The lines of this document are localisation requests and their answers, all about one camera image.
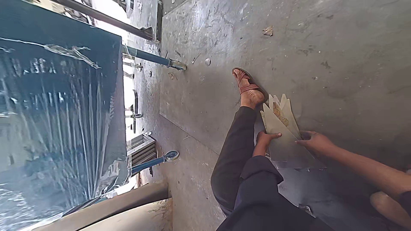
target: knee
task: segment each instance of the knee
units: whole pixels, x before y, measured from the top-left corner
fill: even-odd
[[[393,201],[393,199],[384,192],[376,192],[371,194],[369,201],[377,211],[380,211]]]

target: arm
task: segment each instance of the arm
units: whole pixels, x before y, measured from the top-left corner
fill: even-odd
[[[339,148],[326,136],[317,132],[304,131],[302,136],[309,140],[297,141],[298,144],[348,166],[390,197],[397,200],[402,193],[411,191],[411,176],[404,172]]]

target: hand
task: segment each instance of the hand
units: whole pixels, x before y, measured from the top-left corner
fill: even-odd
[[[272,139],[281,137],[281,133],[275,133],[275,134],[266,134],[264,132],[259,132],[257,135],[257,144],[254,148],[253,152],[253,157],[254,156],[265,156],[266,155],[266,150],[268,146],[270,145],[270,142]]]
[[[326,155],[327,152],[337,148],[326,136],[318,132],[300,131],[300,133],[304,140],[298,140],[296,143],[318,154]]]

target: dark trousers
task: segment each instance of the dark trousers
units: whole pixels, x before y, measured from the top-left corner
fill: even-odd
[[[228,216],[234,210],[240,174],[254,151],[256,112],[242,106],[237,111],[211,175],[211,188],[221,210]]]

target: leg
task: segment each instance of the leg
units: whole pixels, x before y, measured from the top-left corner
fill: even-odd
[[[370,196],[371,205],[387,219],[411,230],[411,217],[401,205],[384,192]]]
[[[238,81],[237,76],[242,74],[242,71],[236,69],[234,72]],[[249,85],[248,79],[242,79],[239,87],[244,85]],[[258,90],[249,90],[241,94],[241,107],[234,117],[211,176],[214,197],[225,215],[234,209],[240,186],[240,174],[254,150],[254,109],[263,100],[264,95]]]

